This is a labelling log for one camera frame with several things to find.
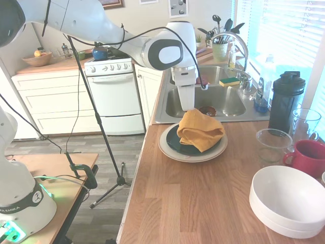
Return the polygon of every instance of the white bowl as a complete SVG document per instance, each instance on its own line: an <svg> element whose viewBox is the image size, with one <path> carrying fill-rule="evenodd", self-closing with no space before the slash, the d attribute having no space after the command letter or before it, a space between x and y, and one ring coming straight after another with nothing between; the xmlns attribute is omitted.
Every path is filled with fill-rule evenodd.
<svg viewBox="0 0 325 244"><path fill-rule="evenodd" d="M317 230L310 230L310 231L298 231L298 230L291 230L291 229L285 228L283 226L280 226L280 225L274 223L272 220L267 218L261 211L259 211L258 205L256 204L256 202L253 199L249 198L249 203L250 203L250 206L251 206L254 214L256 215L256 217L263 224L265 224L267 227L269 227L271 230L273 230L281 235L291 237L291 238L297 238L297 239L306 239L306 238L314 237L322 231L322 228L317 229Z"/></svg>
<svg viewBox="0 0 325 244"><path fill-rule="evenodd" d="M263 215L287 229L312 231L325 225L325 188L300 170L285 166L259 170L250 198Z"/></svg>

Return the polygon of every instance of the black water bottle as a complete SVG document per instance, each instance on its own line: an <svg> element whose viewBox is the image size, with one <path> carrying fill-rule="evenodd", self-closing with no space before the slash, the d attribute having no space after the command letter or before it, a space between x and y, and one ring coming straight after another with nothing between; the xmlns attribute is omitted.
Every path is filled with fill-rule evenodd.
<svg viewBox="0 0 325 244"><path fill-rule="evenodd" d="M274 94L269 128L288 133L292 122L292 111L298 106L306 81L300 78L299 71L286 71L280 77L273 83Z"/></svg>

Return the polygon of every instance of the dish soap bottle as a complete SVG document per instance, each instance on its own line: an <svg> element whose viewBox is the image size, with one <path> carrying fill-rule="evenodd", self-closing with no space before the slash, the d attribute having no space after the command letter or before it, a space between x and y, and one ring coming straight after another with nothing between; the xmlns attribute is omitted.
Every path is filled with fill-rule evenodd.
<svg viewBox="0 0 325 244"><path fill-rule="evenodd" d="M257 112L266 113L269 109L270 91L275 73L274 57L270 54L266 58L258 82L256 98L254 100L254 108Z"/></svg>
<svg viewBox="0 0 325 244"><path fill-rule="evenodd" d="M236 48L235 42L231 42L232 47L228 54L228 69L234 69L236 66Z"/></svg>

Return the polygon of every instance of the green light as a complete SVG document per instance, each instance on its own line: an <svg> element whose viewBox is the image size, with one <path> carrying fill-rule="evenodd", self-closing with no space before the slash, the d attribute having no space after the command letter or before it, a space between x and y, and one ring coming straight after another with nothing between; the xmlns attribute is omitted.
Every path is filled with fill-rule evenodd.
<svg viewBox="0 0 325 244"><path fill-rule="evenodd" d="M19 242L26 237L25 232L23 232L15 222L7 221L4 227L9 229L6 232L8 235L6 240L8 241Z"/></svg>
<svg viewBox="0 0 325 244"><path fill-rule="evenodd" d="M49 191L47 191L47 189L42 185L40 184L40 186L44 189L44 191L50 196L52 197L52 193L50 193Z"/></svg>

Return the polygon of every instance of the wooden table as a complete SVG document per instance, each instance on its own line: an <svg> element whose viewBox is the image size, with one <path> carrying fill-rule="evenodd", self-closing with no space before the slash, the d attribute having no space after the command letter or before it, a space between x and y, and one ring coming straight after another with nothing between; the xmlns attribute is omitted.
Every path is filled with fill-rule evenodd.
<svg viewBox="0 0 325 244"><path fill-rule="evenodd" d="M85 164L90 168L94 167L98 158L98 154L71 154L70 156L75 164ZM74 175L64 154L23 155L15 156L14 159L24 163L33 176L44 174L47 176ZM86 179L83 171L80 171L80 175L82 176L81 179ZM62 236L59 235L64 237L67 231L62 228L69 228L83 200L83 197L79 197L83 188L69 181L45 180L42 181L42 185L54 195L57 205L56 214L46 227L23 241L24 244L52 244L61 241L59 237Z"/></svg>
<svg viewBox="0 0 325 244"><path fill-rule="evenodd" d="M260 222L249 205L254 174L261 168L256 132L267 121L223 123L226 150L203 163L165 156L158 139L169 125L151 125L139 159L119 244L321 244L282 236Z"/></svg>

